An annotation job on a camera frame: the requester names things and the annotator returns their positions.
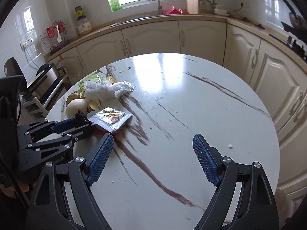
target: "dish rack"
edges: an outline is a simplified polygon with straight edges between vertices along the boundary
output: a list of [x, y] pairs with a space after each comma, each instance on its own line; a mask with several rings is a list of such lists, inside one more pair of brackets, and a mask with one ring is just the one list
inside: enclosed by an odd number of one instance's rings
[[[58, 26], [59, 34], [62, 38], [61, 42], [57, 41], [58, 33], [56, 26]], [[51, 54], [56, 53], [70, 42], [70, 40], [68, 40], [65, 23], [61, 20], [55, 21], [51, 26], [47, 27], [45, 32], [40, 35], [40, 38], [43, 44], [50, 49]]]

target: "round white table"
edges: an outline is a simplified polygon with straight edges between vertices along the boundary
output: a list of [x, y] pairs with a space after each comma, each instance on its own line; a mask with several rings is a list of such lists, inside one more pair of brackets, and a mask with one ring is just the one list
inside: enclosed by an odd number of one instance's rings
[[[133, 114], [90, 188], [112, 229], [194, 229], [215, 191], [192, 148], [199, 133], [222, 156], [249, 165], [260, 162], [275, 193], [279, 145], [273, 122], [256, 93], [235, 74], [176, 53], [135, 56], [100, 70], [135, 84], [129, 96], [102, 102], [104, 108]], [[66, 98], [78, 89], [76, 84], [63, 95], [49, 121], [66, 119]], [[85, 155], [101, 138], [95, 133], [77, 142], [74, 157]], [[240, 187], [225, 222], [232, 220]], [[74, 221], [82, 224], [70, 184], [65, 188]]]

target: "plastic bag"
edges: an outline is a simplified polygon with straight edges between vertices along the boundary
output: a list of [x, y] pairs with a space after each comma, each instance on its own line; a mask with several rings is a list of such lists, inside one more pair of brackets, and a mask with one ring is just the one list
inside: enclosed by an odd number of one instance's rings
[[95, 73], [93, 73], [92, 75], [88, 76], [85, 80], [82, 80], [78, 83], [78, 86], [80, 88], [81, 91], [84, 90], [84, 82], [87, 80], [90, 80], [92, 82], [101, 82], [103, 80], [103, 78], [100, 76], [100, 72], [97, 71]]
[[131, 93], [134, 90], [135, 85], [128, 81], [117, 82], [114, 84], [111, 84], [108, 80], [104, 80], [101, 83], [85, 81], [84, 88], [85, 98], [95, 100], [119, 98], [123, 94]]
[[132, 114], [124, 113], [107, 107], [101, 111], [94, 111], [87, 115], [87, 119], [110, 133], [116, 132]]

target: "sink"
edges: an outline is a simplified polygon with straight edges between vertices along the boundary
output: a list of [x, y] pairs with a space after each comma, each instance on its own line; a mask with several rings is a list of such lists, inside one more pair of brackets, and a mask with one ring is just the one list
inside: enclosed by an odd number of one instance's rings
[[151, 18], [151, 17], [156, 17], [156, 16], [138, 16], [138, 17], [134, 17], [134, 18], [130, 18], [130, 19], [127, 19], [127, 20], [123, 20], [123, 21], [114, 23], [109, 27], [114, 27], [114, 26], [117, 26], [117, 25], [120, 25], [120, 24], [123, 24], [123, 23], [126, 23], [126, 22], [132, 22], [132, 21], [142, 20], [142, 19], [145, 19], [145, 18]]

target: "plate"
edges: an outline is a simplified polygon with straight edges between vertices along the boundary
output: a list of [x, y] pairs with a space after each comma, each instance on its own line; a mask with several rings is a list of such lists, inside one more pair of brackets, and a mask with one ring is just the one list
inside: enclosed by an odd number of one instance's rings
[[213, 13], [215, 13], [218, 16], [226, 16], [226, 17], [230, 16], [230, 14], [219, 14], [219, 13], [216, 13], [215, 11], [213, 11]]

